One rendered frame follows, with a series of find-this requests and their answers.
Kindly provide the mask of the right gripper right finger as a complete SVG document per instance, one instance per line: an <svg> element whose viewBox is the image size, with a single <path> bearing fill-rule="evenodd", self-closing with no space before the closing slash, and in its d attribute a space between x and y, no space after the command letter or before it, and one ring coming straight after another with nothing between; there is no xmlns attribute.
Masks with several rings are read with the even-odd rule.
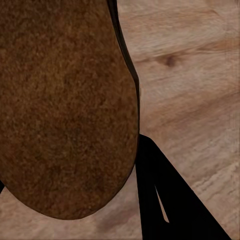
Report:
<svg viewBox="0 0 240 240"><path fill-rule="evenodd" d="M142 240L232 240L156 143L142 134L135 167Z"/></svg>

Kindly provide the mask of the sandal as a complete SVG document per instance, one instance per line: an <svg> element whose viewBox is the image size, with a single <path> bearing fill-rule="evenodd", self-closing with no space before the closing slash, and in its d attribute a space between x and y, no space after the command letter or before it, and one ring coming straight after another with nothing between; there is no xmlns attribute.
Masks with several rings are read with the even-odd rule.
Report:
<svg viewBox="0 0 240 240"><path fill-rule="evenodd" d="M58 220L106 206L136 164L140 83L117 0L0 0L0 181Z"/></svg>

